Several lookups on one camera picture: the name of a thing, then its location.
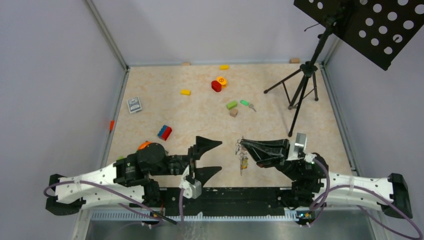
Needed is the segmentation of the yellow key tag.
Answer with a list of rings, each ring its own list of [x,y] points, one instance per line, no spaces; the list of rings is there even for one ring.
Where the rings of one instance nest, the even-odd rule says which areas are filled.
[[[249,161],[248,157],[244,156],[240,158],[240,175],[241,176],[243,175],[243,170],[248,168],[248,164],[249,164],[248,161]]]

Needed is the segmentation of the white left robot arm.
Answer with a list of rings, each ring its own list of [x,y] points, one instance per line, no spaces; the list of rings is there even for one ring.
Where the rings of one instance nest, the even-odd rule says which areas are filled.
[[[183,200],[195,200],[204,184],[222,170],[220,166],[197,167],[203,154],[222,141],[196,136],[187,154],[169,155],[157,142],[146,142],[141,149],[103,168],[77,176],[52,174],[44,190],[45,208],[55,216],[67,216],[80,210],[114,204],[154,207],[164,204],[155,176],[180,176],[179,206]]]

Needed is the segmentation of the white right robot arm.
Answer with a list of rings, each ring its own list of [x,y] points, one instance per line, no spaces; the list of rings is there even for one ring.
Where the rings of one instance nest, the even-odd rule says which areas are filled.
[[[295,141],[241,139],[239,144],[258,167],[275,168],[292,181],[291,189],[279,195],[285,208],[357,205],[392,218],[413,217],[401,174],[366,178],[332,172],[320,154],[306,151],[305,134]]]

